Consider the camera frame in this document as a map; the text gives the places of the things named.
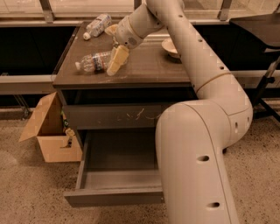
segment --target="open cardboard box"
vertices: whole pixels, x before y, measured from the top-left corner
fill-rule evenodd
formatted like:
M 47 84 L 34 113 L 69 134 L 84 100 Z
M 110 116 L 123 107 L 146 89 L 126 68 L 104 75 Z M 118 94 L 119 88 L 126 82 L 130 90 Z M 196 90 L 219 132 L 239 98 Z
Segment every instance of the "open cardboard box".
M 76 136 L 73 136 L 69 146 L 69 136 L 63 133 L 61 107 L 57 93 L 42 97 L 19 142 L 36 137 L 46 162 L 81 161 L 82 151 Z

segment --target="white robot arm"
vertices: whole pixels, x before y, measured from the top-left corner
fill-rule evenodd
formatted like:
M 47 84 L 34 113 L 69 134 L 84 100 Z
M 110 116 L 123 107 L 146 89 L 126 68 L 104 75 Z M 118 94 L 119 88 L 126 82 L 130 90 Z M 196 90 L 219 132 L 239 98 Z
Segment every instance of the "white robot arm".
M 156 150 L 171 224 L 237 224 L 222 151 L 252 121 L 242 87 L 185 17 L 181 0 L 146 0 L 115 31 L 133 49 L 165 25 L 199 100 L 169 107 L 159 118 Z

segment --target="floor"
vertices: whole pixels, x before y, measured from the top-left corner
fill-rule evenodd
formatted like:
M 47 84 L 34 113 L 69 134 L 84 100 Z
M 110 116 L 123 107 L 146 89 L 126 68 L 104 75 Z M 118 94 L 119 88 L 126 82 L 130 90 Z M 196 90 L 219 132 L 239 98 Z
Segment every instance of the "floor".
M 27 121 L 0 110 L 0 224 L 167 224 L 165 204 L 72 208 L 79 163 L 44 162 L 35 139 L 18 142 Z M 254 120 L 225 163 L 241 224 L 280 221 L 280 123 Z

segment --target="water bottle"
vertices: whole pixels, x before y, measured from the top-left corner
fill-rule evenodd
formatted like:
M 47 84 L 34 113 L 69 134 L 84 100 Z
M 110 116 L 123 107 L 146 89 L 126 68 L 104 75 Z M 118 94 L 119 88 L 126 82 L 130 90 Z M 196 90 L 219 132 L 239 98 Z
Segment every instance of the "water bottle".
M 93 22 L 87 25 L 87 31 L 84 33 L 83 38 L 85 40 L 92 37 L 97 38 L 102 32 L 105 31 L 112 23 L 111 16 L 109 14 L 101 14 Z
M 84 56 L 80 62 L 75 62 L 78 71 L 86 72 L 107 70 L 111 60 L 111 52 L 97 52 Z

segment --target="white bowl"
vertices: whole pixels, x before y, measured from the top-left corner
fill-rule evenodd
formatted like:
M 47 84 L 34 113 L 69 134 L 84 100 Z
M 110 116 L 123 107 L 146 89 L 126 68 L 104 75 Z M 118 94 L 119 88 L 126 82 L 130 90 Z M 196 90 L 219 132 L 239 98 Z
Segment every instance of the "white bowl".
M 172 56 L 175 59 L 179 59 L 179 54 L 176 50 L 176 47 L 174 46 L 171 38 L 166 38 L 161 46 L 169 53 L 170 56 Z

